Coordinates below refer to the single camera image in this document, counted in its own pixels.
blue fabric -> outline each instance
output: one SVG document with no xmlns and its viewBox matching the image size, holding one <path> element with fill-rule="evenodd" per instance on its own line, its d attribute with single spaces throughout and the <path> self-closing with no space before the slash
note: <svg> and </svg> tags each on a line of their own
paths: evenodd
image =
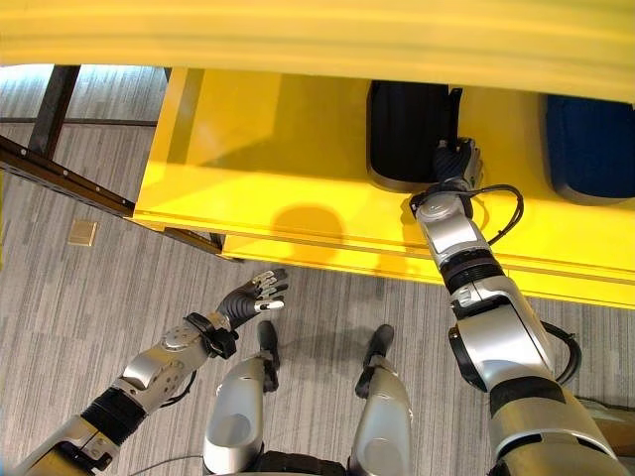
<svg viewBox="0 0 635 476">
<path fill-rule="evenodd" d="M 584 194 L 635 196 L 635 111 L 630 104 L 550 95 L 552 184 Z"/>
</svg>

yellow table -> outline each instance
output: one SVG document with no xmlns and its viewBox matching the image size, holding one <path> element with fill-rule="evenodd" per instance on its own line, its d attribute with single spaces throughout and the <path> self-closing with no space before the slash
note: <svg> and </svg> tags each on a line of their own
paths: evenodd
<svg viewBox="0 0 635 476">
<path fill-rule="evenodd" d="M 440 277 L 406 203 L 365 169 L 365 79 L 174 69 L 134 219 L 227 234 L 224 254 L 423 282 Z M 485 184 L 526 198 L 494 246 L 530 296 L 635 307 L 635 200 L 580 206 L 549 187 L 537 93 L 468 87 L 460 133 Z M 515 199 L 482 195 L 492 236 Z"/>
<path fill-rule="evenodd" d="M 0 64 L 150 64 L 635 101 L 633 0 L 2 0 Z"/>
</svg>

robot leg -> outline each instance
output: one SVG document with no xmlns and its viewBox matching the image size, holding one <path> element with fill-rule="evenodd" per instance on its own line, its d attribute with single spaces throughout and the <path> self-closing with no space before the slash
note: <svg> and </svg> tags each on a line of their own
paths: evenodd
<svg viewBox="0 0 635 476">
<path fill-rule="evenodd" d="M 411 474 L 412 411 L 408 393 L 386 352 L 393 330 L 379 327 L 370 341 L 355 393 L 366 399 L 348 471 L 352 476 Z"/>
<path fill-rule="evenodd" d="M 280 364 L 271 322 L 261 322 L 258 333 L 262 350 L 233 367 L 216 392 L 203 443 L 204 474 L 239 473 L 262 452 L 263 394 L 278 389 Z"/>
</svg>

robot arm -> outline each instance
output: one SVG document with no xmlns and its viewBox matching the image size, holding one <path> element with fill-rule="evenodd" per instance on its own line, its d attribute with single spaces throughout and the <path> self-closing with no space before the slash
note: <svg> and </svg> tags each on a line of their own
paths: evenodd
<svg viewBox="0 0 635 476">
<path fill-rule="evenodd" d="M 497 461 L 490 475 L 628 474 L 588 412 L 554 378 L 545 328 L 471 220 L 469 198 L 477 192 L 449 180 L 410 204 L 451 294 L 457 323 L 448 337 L 460 373 L 489 394 Z"/>
<path fill-rule="evenodd" d="M 281 308 L 287 288 L 284 270 L 258 275 L 231 292 L 209 317 L 191 313 L 152 348 L 135 357 L 110 388 L 79 416 L 73 416 L 17 468 L 16 476 L 92 475 L 104 470 L 121 444 L 160 407 L 176 403 L 189 390 L 176 389 L 207 358 L 229 358 L 236 351 L 236 329 L 259 312 Z"/>
</svg>

robot finger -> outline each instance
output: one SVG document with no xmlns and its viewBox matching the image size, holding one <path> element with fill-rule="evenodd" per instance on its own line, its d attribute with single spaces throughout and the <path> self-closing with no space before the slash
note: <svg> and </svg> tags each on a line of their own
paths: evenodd
<svg viewBox="0 0 635 476">
<path fill-rule="evenodd" d="M 282 296 L 274 297 L 273 299 L 258 299 L 254 304 L 254 310 L 256 312 L 265 312 L 267 310 L 282 309 L 285 306 Z"/>
<path fill-rule="evenodd" d="M 277 285 L 277 286 L 269 286 L 267 288 L 264 288 L 260 292 L 260 295 L 258 295 L 258 298 L 268 298 L 268 297 L 274 295 L 275 293 L 281 293 L 282 291 L 285 291 L 288 288 L 289 288 L 289 285 L 287 285 L 287 284 Z"/>
<path fill-rule="evenodd" d="M 261 273 L 260 275 L 256 276 L 253 280 L 251 280 L 251 282 L 262 290 L 279 281 L 282 281 L 286 277 L 287 277 L 287 272 L 282 268 L 278 268 L 276 270 L 270 270 L 270 271 L 265 271 L 264 273 Z"/>
</svg>

